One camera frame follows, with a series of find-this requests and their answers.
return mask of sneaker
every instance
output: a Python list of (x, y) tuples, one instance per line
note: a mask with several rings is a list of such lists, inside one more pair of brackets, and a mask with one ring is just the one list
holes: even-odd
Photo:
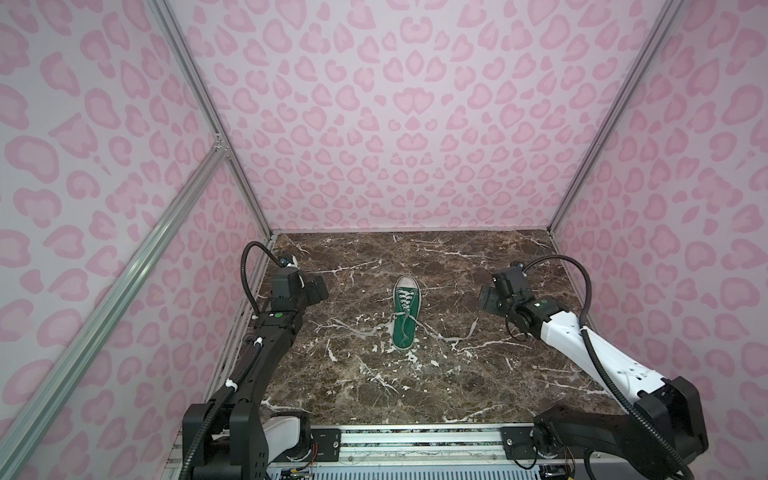
[(392, 297), (395, 300), (392, 343), (399, 349), (407, 349), (413, 344), (416, 320), (419, 318), (419, 308), (422, 305), (422, 291), (412, 276), (403, 275), (395, 283)]

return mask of wallpaper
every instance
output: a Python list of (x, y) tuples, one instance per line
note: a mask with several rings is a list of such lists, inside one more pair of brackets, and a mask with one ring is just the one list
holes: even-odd
[(141, 0), (0, 5), (0, 435), (210, 146)]
[(546, 226), (662, 4), (170, 3), (279, 230)]
[(591, 272), (605, 336), (699, 389), (710, 450), (693, 467), (707, 480), (768, 469), (768, 5), (758, 3), (692, 4), (558, 232)]
[(155, 477), (244, 298), (250, 240), (263, 238), (222, 165), (20, 478)]

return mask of marble surface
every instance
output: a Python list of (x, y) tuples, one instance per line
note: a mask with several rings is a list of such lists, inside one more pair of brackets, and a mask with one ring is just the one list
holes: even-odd
[[(535, 339), (517, 342), (500, 317), (475, 308), (493, 271), (553, 253), (544, 231), (284, 234), (275, 251), (322, 273), (330, 298), (306, 311), (263, 416), (300, 408), (314, 425), (328, 425), (527, 422), (558, 403), (621, 412), (558, 351)], [(408, 351), (395, 349), (387, 332), (392, 286), (404, 274), (422, 288), (423, 326)], [(531, 285), (578, 306), (559, 262), (537, 268)], [(260, 295), (268, 294), (265, 286)]]

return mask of white shoelace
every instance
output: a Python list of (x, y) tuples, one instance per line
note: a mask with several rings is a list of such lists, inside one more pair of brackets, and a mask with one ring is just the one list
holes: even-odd
[[(411, 315), (411, 302), (413, 301), (413, 292), (409, 292), (408, 290), (398, 290), (398, 297), (400, 298), (400, 302), (402, 303), (402, 308), (404, 311), (402, 312), (396, 312), (395, 315), (408, 315), (408, 318), (412, 319), (414, 322), (416, 319)], [(404, 338), (410, 338), (408, 335), (406, 335), (406, 323), (402, 323), (401, 333)]]

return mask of diagonal metal beam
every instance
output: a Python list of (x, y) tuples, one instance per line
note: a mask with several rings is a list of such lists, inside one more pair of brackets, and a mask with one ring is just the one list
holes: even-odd
[(29, 460), (225, 157), (220, 147), (208, 153), (20, 411), (0, 443), (0, 478), (16, 478)]
[(208, 126), (217, 137), (217, 140), (223, 143), (224, 150), (229, 152), (226, 160), (232, 167), (237, 186), (240, 188), (240, 192), (246, 199), (246, 203), (250, 208), (251, 213), (253, 213), (257, 219), (257, 225), (261, 229), (261, 233), (265, 238), (271, 237), (272, 230), (270, 229), (269, 222), (266, 220), (263, 210), (259, 207), (256, 194), (250, 186), (243, 165), (240, 163), (234, 149), (231, 147), (232, 142), (230, 142), (230, 139), (227, 136), (227, 130), (224, 128), (223, 122), (216, 112), (214, 101), (208, 93), (205, 82), (203, 81), (203, 76), (200, 74), (200, 71), (197, 68), (197, 63), (187, 46), (184, 32), (179, 26), (174, 10), (168, 4), (167, 0), (144, 1), (147, 6), (149, 6), (149, 9), (157, 20), (157, 24), (163, 31), (165, 39), (170, 46), (171, 53), (173, 53), (176, 58), (176, 62), (179, 64), (181, 72), (184, 74), (184, 78), (190, 85), (192, 95), (197, 99), (197, 104), (200, 105), (200, 111), (202, 111)]
[(594, 136), (594, 140), (587, 149), (584, 160), (581, 162), (578, 170), (576, 170), (571, 184), (568, 185), (563, 201), (560, 202), (557, 211), (554, 212), (552, 222), (547, 228), (550, 234), (554, 234), (560, 228), (566, 215), (568, 215), (568, 211), (576, 200), (581, 187), (587, 181), (589, 173), (592, 172), (592, 168), (598, 162), (605, 143), (611, 134), (614, 133), (619, 120), (621, 120), (621, 116), (629, 107), (632, 97), (640, 87), (646, 73), (648, 73), (654, 60), (667, 43), (667, 39), (671, 35), (677, 20), (682, 18), (682, 13), (688, 6), (688, 3), (688, 0), (667, 0), (664, 6), (661, 7), (661, 12), (656, 18), (654, 26), (651, 27), (650, 33), (645, 39), (640, 52), (634, 59), (634, 63), (614, 99), (614, 103), (608, 110), (605, 120), (603, 120), (597, 134)]

